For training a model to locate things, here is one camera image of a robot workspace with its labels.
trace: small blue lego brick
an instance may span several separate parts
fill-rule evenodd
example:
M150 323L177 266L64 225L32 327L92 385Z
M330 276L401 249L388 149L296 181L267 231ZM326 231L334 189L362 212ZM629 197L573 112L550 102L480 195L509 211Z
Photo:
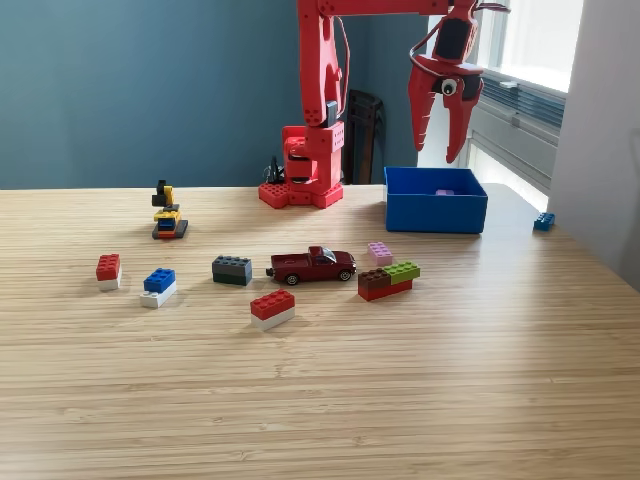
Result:
M543 232L548 232L551 230L554 223L556 223L556 216L554 213L541 213L538 220L533 224L533 228Z
M152 293L163 293L175 281L175 271L159 268L144 281L144 290Z
M173 232L176 229L175 218L160 218L158 219L158 230L165 230Z

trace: blue plastic bin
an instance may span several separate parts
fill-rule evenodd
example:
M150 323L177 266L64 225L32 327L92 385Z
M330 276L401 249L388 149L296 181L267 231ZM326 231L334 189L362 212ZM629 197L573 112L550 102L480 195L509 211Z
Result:
M469 169L386 167L387 230L482 233L489 197ZM436 195L453 190L454 195Z

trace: lime green lego brick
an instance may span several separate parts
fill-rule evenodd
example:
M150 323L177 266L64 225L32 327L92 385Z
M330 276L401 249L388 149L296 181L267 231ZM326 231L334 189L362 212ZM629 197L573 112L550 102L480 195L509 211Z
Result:
M390 265L384 267L384 271L391 275L391 285L408 282L420 277L420 267L413 262Z

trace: robotic arm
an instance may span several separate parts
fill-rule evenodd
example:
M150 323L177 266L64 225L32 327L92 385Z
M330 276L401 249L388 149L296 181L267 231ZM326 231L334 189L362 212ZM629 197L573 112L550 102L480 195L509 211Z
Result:
M507 11L479 0L297 0L300 24L300 84L305 127L283 129L285 184L264 184L260 198L274 208L315 205L326 208L342 198L340 185L349 81L349 46L340 16L417 13L444 18L410 51L413 71L409 97L417 150L422 150L437 94L450 112L447 161L453 162L466 140L471 112L484 86L482 69L465 63L478 29L476 11ZM337 20L346 46L345 72L338 65ZM438 33L433 56L416 55Z

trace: green lego brick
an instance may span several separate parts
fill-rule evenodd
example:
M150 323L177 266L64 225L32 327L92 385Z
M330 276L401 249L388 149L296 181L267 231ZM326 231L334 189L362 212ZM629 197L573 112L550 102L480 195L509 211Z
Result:
M420 277L420 267L413 262L390 265L384 267L384 271L391 275L391 285L408 282Z
M251 273L248 276L227 275L224 273L214 273L213 281L215 283L226 283L228 285L242 285L246 287L251 282Z

